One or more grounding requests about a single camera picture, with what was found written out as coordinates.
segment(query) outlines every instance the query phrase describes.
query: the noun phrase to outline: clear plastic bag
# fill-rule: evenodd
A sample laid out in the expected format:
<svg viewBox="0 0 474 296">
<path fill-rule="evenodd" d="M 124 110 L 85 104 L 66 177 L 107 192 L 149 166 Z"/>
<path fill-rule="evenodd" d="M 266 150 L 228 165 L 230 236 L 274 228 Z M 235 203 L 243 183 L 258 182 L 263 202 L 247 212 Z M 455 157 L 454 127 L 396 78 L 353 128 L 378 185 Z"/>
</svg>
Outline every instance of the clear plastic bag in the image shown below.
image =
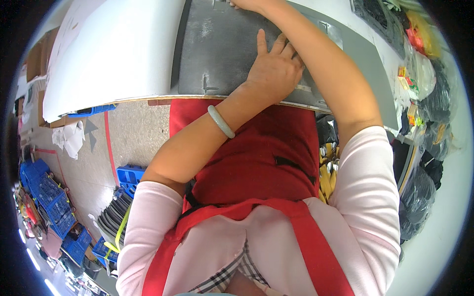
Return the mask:
<svg viewBox="0 0 474 296">
<path fill-rule="evenodd" d="M 441 123 L 429 124 L 425 132 L 423 147 L 437 160 L 444 161 L 448 156 L 453 141 L 451 125 Z"/>
<path fill-rule="evenodd" d="M 410 176 L 408 183 L 400 196 L 400 224 L 406 234 L 420 230 L 419 224 L 423 224 L 433 206 L 436 195 L 436 187 L 430 176 L 421 168 L 417 167 Z"/>
<path fill-rule="evenodd" d="M 405 52 L 407 54 L 405 63 L 407 65 L 408 75 L 411 79 L 416 81 L 419 89 L 417 100 L 421 101 L 429 96 L 435 89 L 435 69 L 429 58 L 414 50 L 413 46 L 411 46 L 407 40 L 405 40 Z"/>
<path fill-rule="evenodd" d="M 407 219 L 407 213 L 404 210 L 399 212 L 400 218 L 400 239 L 403 241 L 409 241 L 415 235 L 417 235 L 423 228 L 423 224 L 412 224 Z"/>
<path fill-rule="evenodd" d="M 439 60 L 431 60 L 436 85 L 431 94 L 419 103 L 419 114 L 425 121 L 450 123 L 457 110 L 458 85 L 456 74 Z"/>
</svg>

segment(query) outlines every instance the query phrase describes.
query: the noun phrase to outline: gray work surface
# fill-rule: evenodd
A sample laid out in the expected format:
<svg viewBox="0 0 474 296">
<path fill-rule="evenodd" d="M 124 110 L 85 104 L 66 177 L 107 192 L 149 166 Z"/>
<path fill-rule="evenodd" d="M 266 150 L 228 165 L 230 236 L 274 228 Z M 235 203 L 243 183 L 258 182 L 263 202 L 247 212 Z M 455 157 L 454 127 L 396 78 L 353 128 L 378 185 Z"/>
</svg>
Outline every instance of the gray work surface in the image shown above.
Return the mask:
<svg viewBox="0 0 474 296">
<path fill-rule="evenodd" d="M 183 12 L 181 36 L 178 34 L 175 75 L 182 95 L 229 95 L 242 84 L 256 58 L 256 35 L 266 32 L 268 48 L 280 30 L 259 14 L 213 0 L 190 0 Z M 360 68 L 377 97 L 384 125 L 398 130 L 392 90 L 375 45 L 341 23 L 307 7 L 291 3 L 306 18 L 348 54 Z M 308 70 L 298 88 L 285 101 L 316 110 L 328 110 Z"/>
</svg>

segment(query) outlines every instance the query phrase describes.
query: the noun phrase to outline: apron strap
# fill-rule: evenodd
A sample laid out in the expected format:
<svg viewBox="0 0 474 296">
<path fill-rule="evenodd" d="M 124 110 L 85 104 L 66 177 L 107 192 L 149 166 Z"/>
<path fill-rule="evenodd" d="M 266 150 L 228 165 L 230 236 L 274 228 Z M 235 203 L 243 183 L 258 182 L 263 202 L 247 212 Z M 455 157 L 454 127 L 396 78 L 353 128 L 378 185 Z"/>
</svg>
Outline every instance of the apron strap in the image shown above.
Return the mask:
<svg viewBox="0 0 474 296">
<path fill-rule="evenodd" d="M 183 217 L 164 237 L 145 276 L 142 295 L 162 295 L 174 252 L 184 235 L 198 223 L 216 215 L 243 220 L 256 205 L 281 211 L 293 226 L 306 268 L 319 296 L 353 296 L 349 282 L 324 235 L 303 201 L 252 198 L 237 205 L 218 208 L 207 206 Z"/>
</svg>

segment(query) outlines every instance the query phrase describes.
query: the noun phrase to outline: pink long-sleeve shirt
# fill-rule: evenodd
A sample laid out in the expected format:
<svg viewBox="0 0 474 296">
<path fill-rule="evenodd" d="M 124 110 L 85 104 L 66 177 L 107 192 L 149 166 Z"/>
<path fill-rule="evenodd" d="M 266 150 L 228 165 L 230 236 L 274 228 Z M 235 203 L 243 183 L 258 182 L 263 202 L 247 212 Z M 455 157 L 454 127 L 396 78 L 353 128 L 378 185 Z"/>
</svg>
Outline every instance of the pink long-sleeve shirt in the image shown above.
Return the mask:
<svg viewBox="0 0 474 296">
<path fill-rule="evenodd" d="M 355 295 L 384 295 L 398 265 L 399 194 L 392 165 L 384 129 L 366 128 L 341 155 L 329 205 L 315 197 L 304 200 Z M 165 185 L 138 185 L 118 258 L 120 295 L 141 295 L 148 267 L 176 224 L 182 203 Z M 235 259 L 246 239 L 250 257 L 272 289 L 317 295 L 289 219 L 267 206 L 256 207 L 242 221 L 219 215 L 189 230 L 176 249 L 163 295 L 187 292 L 209 279 Z"/>
</svg>

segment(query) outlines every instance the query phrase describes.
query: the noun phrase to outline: floor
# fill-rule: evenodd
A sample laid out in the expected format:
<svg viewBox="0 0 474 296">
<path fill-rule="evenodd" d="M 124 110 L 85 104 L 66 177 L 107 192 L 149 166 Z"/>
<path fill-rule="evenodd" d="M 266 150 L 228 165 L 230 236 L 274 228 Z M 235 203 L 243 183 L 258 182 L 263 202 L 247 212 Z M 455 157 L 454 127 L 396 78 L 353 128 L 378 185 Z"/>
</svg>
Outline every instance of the floor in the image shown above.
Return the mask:
<svg viewBox="0 0 474 296">
<path fill-rule="evenodd" d="M 43 159 L 53 172 L 56 181 L 70 189 L 69 198 L 76 207 L 77 220 L 89 229 L 97 241 L 101 235 L 89 217 L 100 215 L 112 200 L 116 182 L 106 138 L 108 119 L 110 147 L 114 167 L 127 164 L 146 167 L 156 151 L 169 138 L 169 106 L 148 106 L 146 101 L 121 103 L 107 114 L 89 117 L 98 127 L 92 132 L 97 139 L 91 151 L 90 136 L 85 136 L 78 159 L 71 158 L 53 144 L 53 130 L 38 127 L 37 102 L 34 101 L 30 119 L 22 131 L 33 129 L 30 143 L 36 146 L 36 157 Z"/>
</svg>

